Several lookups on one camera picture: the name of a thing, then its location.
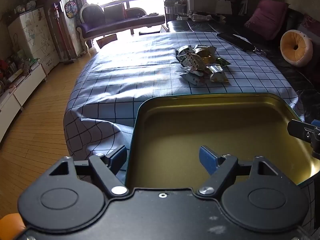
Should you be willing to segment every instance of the plush toy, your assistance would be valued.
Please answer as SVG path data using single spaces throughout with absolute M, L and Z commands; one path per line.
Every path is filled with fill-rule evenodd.
M 296 67 L 304 67 L 312 59 L 313 46 L 307 35 L 297 30 L 287 31 L 281 38 L 284 59 Z
M 18 213 L 6 215 L 0 219 L 1 240 L 13 240 L 24 229 L 26 227 Z

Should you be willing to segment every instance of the silver screw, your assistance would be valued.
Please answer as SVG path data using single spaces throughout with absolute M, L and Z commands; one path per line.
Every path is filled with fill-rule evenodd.
M 116 186 L 111 189 L 111 192 L 115 195 L 123 195 L 128 192 L 128 189 L 124 186 Z
M 202 187 L 199 189 L 199 193 L 202 195 L 211 195 L 214 193 L 213 187 Z
M 166 193 L 160 193 L 159 194 L 159 197 L 160 198 L 166 198 L 168 196 L 168 194 L 166 194 Z

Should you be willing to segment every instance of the metal tray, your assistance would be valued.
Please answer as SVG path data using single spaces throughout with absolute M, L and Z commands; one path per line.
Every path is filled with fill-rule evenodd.
M 263 155 L 296 184 L 320 169 L 310 145 L 290 136 L 299 119 L 272 94 L 211 94 L 152 98 L 138 111 L 126 185 L 198 188 L 209 178 L 199 162 L 206 145 L 243 161 Z

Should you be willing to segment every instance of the round plush pillow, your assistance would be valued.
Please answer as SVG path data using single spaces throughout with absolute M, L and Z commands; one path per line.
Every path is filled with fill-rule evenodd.
M 281 53 L 291 65 L 303 67 L 313 55 L 312 42 L 307 35 L 297 30 L 283 34 L 280 42 Z

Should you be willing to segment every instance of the white cabinet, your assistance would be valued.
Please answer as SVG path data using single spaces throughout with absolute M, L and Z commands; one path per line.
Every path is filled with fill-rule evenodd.
M 44 78 L 44 70 L 42 69 L 41 65 L 39 65 L 23 80 L 23 82 L 21 82 L 21 84 L 13 93 L 20 105 L 24 104 L 33 90 L 36 89 L 36 87 Z
M 7 90 L 0 97 L 0 141 L 12 120 L 36 87 L 46 77 L 41 64 L 34 65 L 33 71 L 17 86 Z
M 29 58 L 40 58 L 47 74 L 60 62 L 42 7 L 20 15 L 8 30 L 13 45 L 18 44 Z

